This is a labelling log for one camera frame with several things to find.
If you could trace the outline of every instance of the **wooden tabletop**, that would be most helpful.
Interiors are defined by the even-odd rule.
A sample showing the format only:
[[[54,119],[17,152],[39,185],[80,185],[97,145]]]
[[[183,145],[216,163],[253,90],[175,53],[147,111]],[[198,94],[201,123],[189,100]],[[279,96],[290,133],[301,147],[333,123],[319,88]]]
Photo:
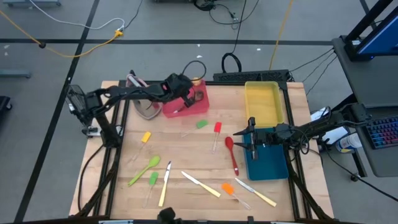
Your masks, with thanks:
[[[106,88],[117,84],[118,82],[115,81],[104,81],[102,87]],[[309,122],[310,113],[303,84],[288,83],[287,86],[295,125],[299,126]],[[233,149],[239,167],[238,178],[271,198],[277,203],[277,206],[274,208],[268,205],[234,180],[236,176],[232,168],[231,156],[224,145],[224,139],[247,126],[244,87],[207,86],[207,91],[210,109],[205,114],[195,116],[170,119],[160,114],[153,120],[147,121],[142,119],[135,112],[134,106],[130,104],[111,218],[153,220],[156,219],[161,209],[172,207],[177,217],[183,220],[247,220],[248,216],[253,216],[257,221],[294,220],[287,179],[249,181],[246,175],[243,150],[239,147]],[[123,104],[121,103],[119,110],[119,121]],[[107,116],[110,119],[112,111],[109,111]],[[184,138],[180,137],[181,132],[194,128],[195,123],[201,119],[207,119],[209,125]],[[213,128],[217,121],[221,121],[223,126],[218,138],[216,153],[212,154],[211,148],[215,138]],[[150,131],[152,136],[142,148],[138,159],[132,162],[131,159],[142,146],[141,138],[146,131]],[[241,142],[239,136],[234,136],[233,139],[235,142]],[[88,140],[82,166],[101,144],[100,138]],[[318,150],[315,141],[311,142],[311,149]],[[154,155],[161,157],[159,165],[150,169],[134,185],[128,187],[127,183],[147,165],[149,159]],[[90,199],[98,186],[103,156],[104,149],[88,165],[83,179],[82,205]],[[158,202],[164,183],[165,169],[169,161],[172,161],[170,177],[164,206],[160,208]],[[319,155],[311,152],[302,155],[302,163],[308,191],[326,214],[332,217],[333,211]],[[159,173],[159,178],[152,189],[146,208],[143,208],[145,197],[150,189],[149,177],[153,171]],[[181,171],[185,171],[200,182],[217,190],[221,193],[221,197],[216,198],[199,185],[195,185],[185,178]],[[235,189],[235,194],[248,203],[252,209],[246,210],[232,196],[225,193],[221,189],[223,183],[230,183]],[[78,211],[77,189],[78,185],[76,185],[70,214],[75,214]],[[107,198],[107,196],[106,190],[103,198]],[[104,213],[105,203],[106,200],[103,200],[101,213]],[[300,213],[304,217],[302,203],[299,203],[299,207]]]

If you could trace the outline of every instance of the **yellow tray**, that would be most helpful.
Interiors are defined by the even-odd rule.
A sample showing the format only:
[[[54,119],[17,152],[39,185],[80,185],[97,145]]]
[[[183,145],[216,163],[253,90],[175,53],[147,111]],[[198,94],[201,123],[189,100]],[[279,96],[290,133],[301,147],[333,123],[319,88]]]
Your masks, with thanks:
[[[246,82],[246,117],[256,118],[257,128],[275,127],[284,122],[277,82]]]

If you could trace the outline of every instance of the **concrete floor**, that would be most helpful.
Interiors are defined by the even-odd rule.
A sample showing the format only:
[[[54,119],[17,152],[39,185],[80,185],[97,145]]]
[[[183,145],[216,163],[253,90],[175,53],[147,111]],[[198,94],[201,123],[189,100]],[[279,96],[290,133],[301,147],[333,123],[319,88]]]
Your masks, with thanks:
[[[85,24],[95,2],[97,0],[62,1],[62,7],[45,7],[45,10],[57,19]],[[240,16],[242,0],[220,2]],[[245,15],[255,2],[248,0]],[[369,7],[375,2],[366,1]],[[138,4],[139,1],[100,0],[93,26],[99,26],[116,16],[127,22]],[[253,15],[243,23],[239,39],[276,40],[288,4],[289,0],[260,1]],[[389,10],[397,5],[397,1],[394,1]],[[38,10],[26,7],[8,8],[0,4],[0,10],[36,38],[74,43],[49,45],[66,54],[75,53],[82,27],[58,24]],[[222,8],[212,13],[219,20],[229,21],[228,14]],[[347,34],[364,15],[359,0],[296,0],[282,35],[282,40],[291,40],[290,45],[280,45],[272,68],[293,69],[326,52],[331,48],[328,41]],[[109,39],[119,26],[118,22],[113,22],[101,30],[89,31],[88,42]],[[6,30],[0,33],[0,68],[25,68],[33,73],[31,79],[0,79],[0,95],[10,96],[14,104],[11,113],[2,121],[0,130],[0,178],[3,180],[0,182],[0,223],[5,223],[14,221],[72,60],[42,50],[36,44],[21,43],[26,42],[21,40],[25,36],[3,18],[0,18],[0,27]],[[230,26],[215,24],[207,12],[199,11],[191,4],[167,1],[155,4],[151,0],[144,0],[139,15],[125,30],[122,38],[137,41],[106,45],[82,57],[76,66],[72,83],[90,91],[98,88],[102,80],[125,78],[130,69],[146,80],[160,80],[172,72],[181,72],[185,64],[195,60],[198,55],[202,56],[200,60],[208,68],[206,78],[211,80],[213,73],[221,72],[222,55],[233,48],[233,45],[223,44],[223,40],[233,40],[235,37],[236,31]],[[9,39],[14,39],[13,43],[10,44]],[[184,44],[190,39],[198,41]],[[165,40],[176,41],[164,44]],[[201,40],[214,42],[203,44]],[[84,44],[83,51],[93,46]],[[267,70],[273,48],[272,44],[244,44],[237,46],[235,54],[240,58],[244,71]],[[236,70],[233,61],[228,60],[226,63],[228,71]],[[317,63],[294,72],[296,81],[303,80]],[[305,82],[307,91],[324,68],[325,64]],[[192,67],[190,73],[201,72],[200,69]],[[351,89],[340,64],[335,60],[308,95],[310,109],[328,105],[333,107],[349,94]],[[86,145],[80,128],[81,124],[64,105],[25,221],[68,215]],[[351,156],[332,156],[355,171]],[[369,175],[366,180],[398,197],[398,178],[375,177],[364,154],[362,158]],[[348,222],[396,223],[398,204],[360,182],[351,182],[347,173],[335,166],[327,156],[323,156],[323,161],[336,218]]]

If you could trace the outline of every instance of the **yellow handle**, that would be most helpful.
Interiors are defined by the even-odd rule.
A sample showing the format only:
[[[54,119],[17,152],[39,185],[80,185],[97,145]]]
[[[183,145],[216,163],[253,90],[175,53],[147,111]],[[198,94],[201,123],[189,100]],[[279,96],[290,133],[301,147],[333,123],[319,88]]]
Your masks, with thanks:
[[[265,201],[266,201],[268,204],[270,204],[271,206],[273,206],[273,207],[276,206],[276,203],[275,203],[274,201],[272,201],[271,199],[267,198],[266,196],[260,194],[260,193],[257,192],[257,191],[254,191],[254,193],[255,193],[258,197],[260,197],[261,199],[265,200]]]
[[[160,200],[159,200],[159,207],[163,207],[163,202],[164,202],[164,197],[166,196],[166,185],[167,181],[164,182],[163,189],[162,189],[162,194],[160,195]]]
[[[199,185],[201,185],[204,189],[206,189],[207,191],[209,191],[210,193],[212,193],[214,196],[216,197],[220,197],[220,193],[218,193],[216,190],[212,189],[211,187],[204,185],[203,183],[199,183]]]

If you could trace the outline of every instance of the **lime green spatula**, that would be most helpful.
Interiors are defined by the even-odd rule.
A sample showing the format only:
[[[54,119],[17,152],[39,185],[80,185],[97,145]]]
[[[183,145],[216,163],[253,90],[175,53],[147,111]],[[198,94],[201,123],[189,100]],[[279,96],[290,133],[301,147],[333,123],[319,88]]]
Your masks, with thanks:
[[[149,164],[145,167],[139,174],[137,174],[129,183],[128,186],[130,187],[133,183],[135,183],[149,168],[155,167],[158,165],[160,161],[159,156],[154,156],[150,159]]]
[[[144,202],[144,204],[143,204],[143,208],[145,208],[146,206],[147,206],[147,204],[148,204],[148,200],[149,200],[149,198],[150,198],[150,193],[152,192],[152,188],[154,188],[154,185],[155,185],[155,183],[156,183],[156,180],[157,180],[157,177],[159,176],[159,173],[158,172],[153,172],[151,175],[150,175],[150,179],[149,179],[149,185],[150,185],[150,189],[149,189],[149,191],[148,191],[148,194],[147,194],[147,197],[146,197],[146,199],[145,199],[145,202]]]

